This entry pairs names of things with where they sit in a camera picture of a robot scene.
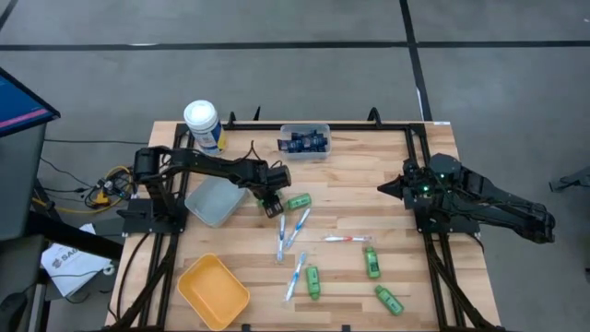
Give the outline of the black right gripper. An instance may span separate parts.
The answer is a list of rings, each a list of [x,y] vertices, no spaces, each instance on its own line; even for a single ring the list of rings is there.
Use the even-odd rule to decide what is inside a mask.
[[[383,194],[402,197],[406,208],[413,208],[420,198],[430,197],[433,194],[433,184],[430,172],[426,167],[419,167],[412,159],[404,161],[403,176],[397,176],[394,180],[381,184],[377,190]]]

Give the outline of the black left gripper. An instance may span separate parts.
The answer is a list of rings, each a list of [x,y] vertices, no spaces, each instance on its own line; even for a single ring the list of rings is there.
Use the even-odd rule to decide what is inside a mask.
[[[267,195],[273,194],[277,190],[288,186],[291,186],[291,176],[287,166],[272,168],[264,166],[256,171],[252,192],[258,201],[264,200]],[[269,196],[266,200],[266,215],[272,219],[281,215],[283,212],[284,208],[278,194]]]

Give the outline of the blue toothbrush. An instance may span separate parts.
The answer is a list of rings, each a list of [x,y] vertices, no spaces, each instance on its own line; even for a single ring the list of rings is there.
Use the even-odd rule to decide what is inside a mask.
[[[285,247],[287,249],[290,249],[290,247],[294,244],[298,234],[301,232],[301,229],[302,229],[305,221],[308,219],[310,213],[311,213],[311,209],[309,207],[303,211],[299,221],[295,225],[295,228],[294,228],[292,234],[289,236],[287,243],[285,244]]]
[[[277,261],[282,262],[284,259],[283,245],[285,239],[285,228],[286,228],[286,216],[281,214],[278,221],[278,233],[277,233]]]
[[[297,265],[293,271],[293,274],[291,276],[291,279],[289,281],[287,290],[285,292],[284,298],[283,298],[283,302],[281,303],[282,307],[286,307],[287,304],[289,303],[289,301],[292,299],[297,283],[300,279],[300,275],[301,275],[301,269],[306,261],[307,258],[307,253],[306,252],[301,252],[301,254],[299,255],[299,259],[297,262]]]

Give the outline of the grey plastic bin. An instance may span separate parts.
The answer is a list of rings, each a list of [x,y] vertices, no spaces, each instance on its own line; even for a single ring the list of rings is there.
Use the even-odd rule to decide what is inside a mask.
[[[244,188],[229,180],[207,177],[184,200],[186,208],[211,228],[221,227],[247,197]]]

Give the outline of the red toothbrush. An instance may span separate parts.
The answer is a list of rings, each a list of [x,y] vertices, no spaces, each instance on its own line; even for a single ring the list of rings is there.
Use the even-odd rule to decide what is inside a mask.
[[[371,236],[336,236],[329,235],[323,238],[323,241],[328,243],[369,243],[372,240]]]

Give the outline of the clear plastic container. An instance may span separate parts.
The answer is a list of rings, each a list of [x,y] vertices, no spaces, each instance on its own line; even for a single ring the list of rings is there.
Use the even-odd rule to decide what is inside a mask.
[[[302,152],[302,153],[285,153],[279,152],[287,160],[323,160],[328,157],[331,152],[331,131],[328,124],[284,124],[280,128],[279,139],[291,140],[292,132],[307,133],[310,131],[317,131],[322,133],[327,139],[328,143],[325,147],[325,152]]]

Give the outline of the white wipes canister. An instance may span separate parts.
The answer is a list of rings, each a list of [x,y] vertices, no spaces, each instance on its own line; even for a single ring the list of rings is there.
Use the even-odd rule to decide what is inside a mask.
[[[206,100],[189,103],[183,118],[195,142],[208,155],[218,155],[227,147],[227,139],[215,106]]]

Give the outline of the yellow plastic bin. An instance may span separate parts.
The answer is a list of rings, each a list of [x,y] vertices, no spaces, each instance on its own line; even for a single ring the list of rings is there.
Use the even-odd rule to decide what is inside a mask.
[[[183,272],[177,290],[213,331],[228,327],[251,297],[248,289],[214,254],[202,255]]]

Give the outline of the black stand bar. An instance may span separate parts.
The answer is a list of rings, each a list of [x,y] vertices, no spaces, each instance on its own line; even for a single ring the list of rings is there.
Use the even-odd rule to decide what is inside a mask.
[[[42,235],[51,242],[115,261],[119,260],[124,249],[119,243],[91,232],[82,231],[34,211],[29,212],[27,233],[30,235]]]

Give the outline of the white printed paper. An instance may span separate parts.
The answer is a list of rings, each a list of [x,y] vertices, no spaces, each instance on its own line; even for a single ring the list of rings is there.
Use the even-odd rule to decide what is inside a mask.
[[[112,265],[111,259],[58,243],[52,244],[41,255],[43,269],[64,297],[79,291],[109,264]]]

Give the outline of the monitor with blue screen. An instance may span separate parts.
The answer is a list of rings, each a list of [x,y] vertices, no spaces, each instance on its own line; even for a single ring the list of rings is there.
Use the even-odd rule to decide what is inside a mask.
[[[0,66],[0,137],[47,124],[61,114]]]

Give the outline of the dark grey rounded device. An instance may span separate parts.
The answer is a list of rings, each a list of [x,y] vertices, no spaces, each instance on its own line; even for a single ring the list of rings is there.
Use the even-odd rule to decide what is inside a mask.
[[[23,292],[11,293],[0,302],[0,332],[17,331],[27,304]]]

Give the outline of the black aluminium table frame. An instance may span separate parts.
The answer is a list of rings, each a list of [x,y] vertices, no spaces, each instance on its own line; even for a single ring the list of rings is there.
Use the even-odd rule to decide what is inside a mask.
[[[457,152],[448,124],[337,121],[324,160],[292,160],[284,197],[309,194],[312,211],[282,262],[277,230],[248,196],[224,225],[211,228],[189,216],[177,235],[134,234],[125,240],[105,325],[123,331],[203,331],[205,323],[177,290],[199,257],[216,255],[248,289],[250,301],[229,330],[438,331],[454,321],[455,301],[428,265],[424,237],[401,201],[377,187],[400,172],[405,159]],[[369,243],[328,243],[325,236],[371,236]],[[370,279],[364,248],[377,253],[381,276]],[[307,253],[294,295],[281,303],[301,252]],[[305,269],[319,270],[321,295],[312,300]],[[393,293],[405,310],[391,314],[375,287]]]

